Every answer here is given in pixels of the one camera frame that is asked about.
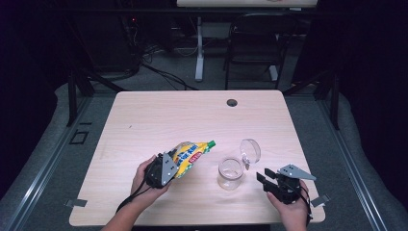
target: black curtain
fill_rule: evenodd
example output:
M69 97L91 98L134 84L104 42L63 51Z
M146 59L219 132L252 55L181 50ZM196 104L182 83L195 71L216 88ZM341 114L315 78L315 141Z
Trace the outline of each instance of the black curtain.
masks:
M1 191L6 193L49 124L68 68L61 21L35 1L0 3Z
M408 208L404 180L408 165L408 4L404 0L320 0L318 11L353 16L312 21L293 81L335 69L366 156L388 190Z

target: black cord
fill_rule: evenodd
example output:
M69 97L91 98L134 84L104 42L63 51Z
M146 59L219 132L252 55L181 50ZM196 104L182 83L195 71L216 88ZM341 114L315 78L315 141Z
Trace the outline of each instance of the black cord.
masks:
M171 80L171 81L173 81L173 82L175 82L175 83L177 83L177 84L180 84L180 85L184 86L184 90L187 90L187 89L198 90L198 89L196 89L196 88L194 88L194 87L192 87L192 86L187 85L186 82L184 82L184 80L182 80L181 78L179 78L179 77L177 77L177 76L175 76L175 75L173 75L173 74L170 74L170 73L168 73L168 72L165 72L165 71L156 69L156 68L154 68L154 67L152 67L152 66L150 66L150 65L144 64L144 63L141 63L140 65L146 67L147 69L149 69L149 70L151 70L151 71L153 71L153 72L156 72L156 73L162 75L162 76L165 78L165 80L166 80L172 87L174 87L174 86L169 82L169 80Z
M142 194L142 193L145 193L146 191L150 190L151 187L147 188L147 190L145 190L145 191L143 191L143 192L139 192L139 191L141 190L141 187L143 187L144 183L146 183L147 175L150 174L150 170L151 170L151 168L152 168L153 166L154 166L154 165L150 165L149 169L148 169L147 172L144 174L143 180L141 181L139 187L138 187L131 195L129 195L126 199L124 199L124 200L119 204L119 206L118 206L117 209L116 209L116 213L119 212L119 210L120 210L121 208L123 208L123 206L125 206L125 205L127 205L128 203L132 202L132 200L133 200L136 196L138 196L138 195L140 195L140 194Z
M284 181L279 181L279 182L282 183L282 184L284 184L286 187L290 188L293 192L295 192L295 193L305 202L305 204L306 204L306 206L307 206L307 211L308 211L308 215L307 215L307 218L306 218L306 226L307 226L307 225L309 224L310 220L313 219L312 209L310 208L310 196L309 196L309 193L307 192L306 189L304 189L303 187L299 186L300 189L302 189L303 191L306 192L306 195L307 195L307 198L308 198L308 199L306 199L306 198L302 195L302 193L297 192L297 191L296 191L292 186L290 186L288 183L286 183L286 182L284 182Z

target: floor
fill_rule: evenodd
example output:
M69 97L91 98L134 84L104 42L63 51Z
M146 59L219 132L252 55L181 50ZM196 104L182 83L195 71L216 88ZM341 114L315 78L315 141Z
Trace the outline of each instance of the floor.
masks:
M194 81L196 53L194 46L183 46L172 53L156 51L144 63L167 72L158 74L141 67L132 77L121 73L103 74L127 90L183 90L172 82L169 74L199 90L223 90L224 41L205 40L204 79ZM291 87L296 58L302 38L293 41L285 65L280 90ZM56 91L58 108L25 168L0 202L0 230L99 230L100 227L72 227L68 223L71 208L68 199L76 198L83 177L97 145L115 93L92 81L96 94L84 97L78 92L78 118L71 127L68 122L67 85ZM237 89L257 88L236 86ZM327 116L328 101L316 101L309 86L296 95L287 96L287 104L296 132L311 171L318 177L317 187L330 196L325 206L326 220L312 223L309 230L408 230L408 216L400 204L382 185L375 170L364 156L358 131L347 100L341 97L339 124L333 129ZM77 131L87 131L87 141L72 144ZM270 230L284 230L279 223Z

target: gray carpet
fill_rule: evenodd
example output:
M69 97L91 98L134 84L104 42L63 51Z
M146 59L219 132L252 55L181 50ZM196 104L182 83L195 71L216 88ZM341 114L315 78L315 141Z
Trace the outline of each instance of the gray carpet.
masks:
M301 48L301 40L293 44L285 66L280 90L288 88L297 52ZM223 48L207 46L205 53L204 80L196 83L193 80L195 72L195 55L184 56L177 52L167 54L159 52L153 55L151 65L177 75L190 86L200 90L222 90L224 72ZM140 72L131 78L115 81L127 90L174 90L163 77L141 67ZM1 227L5 230L13 221L15 211L35 181L37 173L44 163L56 151L61 151L61 157L55 161L55 169L45 183L36 205L28 210L21 220L22 230L99 230L100 227L72 227L68 223L71 208L64 204L68 199L77 197L90 159L102 132L105 120L114 101L115 94L99 83L93 83L97 94L93 98L83 98L84 110L75 125L66 129L67 123L67 89L62 86L57 90L59 106L47 131L44 133L38 147L9 192L0 202ZM293 123L311 171L317 176L319 193L328 194L332 200L325 206L326 220L312 223L309 230L373 230L373 226L362 206L361 198L347 173L342 150L333 135L331 124L327 121L325 102L315 101L311 95L313 86L305 89L297 96L286 97ZM341 97L339 122L340 134L347 144L350 153L358 166L359 172L369 189L378 212L384 219L388 230L408 230L408 216L401 205L384 188L381 180L372 169L359 144L358 132L349 111L347 101ZM83 144L69 144L74 132L87 132ZM282 224L272 224L271 230L284 230Z

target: table leg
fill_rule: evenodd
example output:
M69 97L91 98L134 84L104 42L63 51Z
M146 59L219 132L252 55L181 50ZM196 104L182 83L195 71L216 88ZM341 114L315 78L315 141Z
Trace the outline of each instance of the table leg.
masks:
M195 81L203 81L204 55L203 55L203 35L201 31L201 17L197 18L197 65L195 67Z
M276 70L276 65L271 65L269 67L269 74L272 81L276 81L278 79L278 71Z

